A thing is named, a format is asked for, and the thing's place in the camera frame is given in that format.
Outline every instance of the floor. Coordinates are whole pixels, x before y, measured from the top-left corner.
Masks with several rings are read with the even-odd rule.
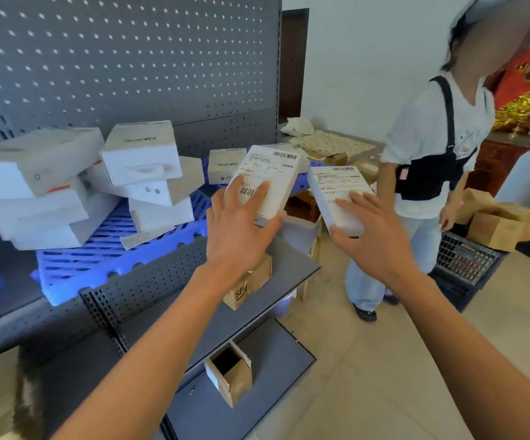
[[[249,440],[471,439],[402,306],[359,320],[342,278],[347,257],[323,234],[304,302],[280,319],[317,358]],[[530,259],[511,254],[464,312],[530,378]]]

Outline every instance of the doorway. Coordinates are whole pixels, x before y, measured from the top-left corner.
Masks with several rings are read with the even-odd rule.
[[[279,65],[279,123],[299,117],[304,89],[305,47],[310,9],[282,13],[282,50]]]

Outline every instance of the person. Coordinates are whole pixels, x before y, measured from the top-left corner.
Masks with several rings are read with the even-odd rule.
[[[278,214],[262,229],[254,225],[269,185],[262,184],[242,205],[242,178],[212,198],[206,263],[52,440],[152,438],[216,307],[259,262],[283,223]],[[364,224],[365,233],[350,239],[331,229],[333,241],[401,299],[475,439],[530,439],[530,381],[418,269],[405,230],[389,207],[367,193],[350,197],[353,202],[337,199],[337,204]]]
[[[480,9],[478,1],[452,28],[445,73],[403,106],[381,155],[377,194],[400,216],[424,273],[436,265],[442,232],[454,224],[467,176],[495,121],[493,95],[483,87],[483,77],[511,58],[530,25],[530,0],[512,0],[494,11],[490,5]],[[476,20],[482,10],[486,18]],[[377,320],[382,300],[398,303],[354,260],[345,288],[367,322]]]

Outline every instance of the jeans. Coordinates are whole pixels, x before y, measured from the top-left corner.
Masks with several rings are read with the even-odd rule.
[[[424,273],[430,273],[436,265],[442,237],[440,218],[401,220],[410,238],[416,264]],[[351,303],[369,312],[375,310],[385,294],[391,295],[382,283],[363,273],[352,259],[347,268],[344,285]]]

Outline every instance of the white t-shirt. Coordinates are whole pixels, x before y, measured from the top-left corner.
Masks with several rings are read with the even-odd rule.
[[[455,154],[457,159],[468,157],[489,135],[495,121],[495,102],[489,90],[477,88],[475,105],[467,102],[451,73],[444,74],[451,85],[455,110]],[[411,163],[424,156],[444,154],[448,142],[445,99],[437,82],[409,101],[393,122],[385,136],[385,150],[381,162]],[[468,160],[465,171],[473,171],[477,153]],[[430,200],[403,200],[396,194],[395,212],[405,218],[432,219],[446,204],[449,182],[442,186],[440,196]]]

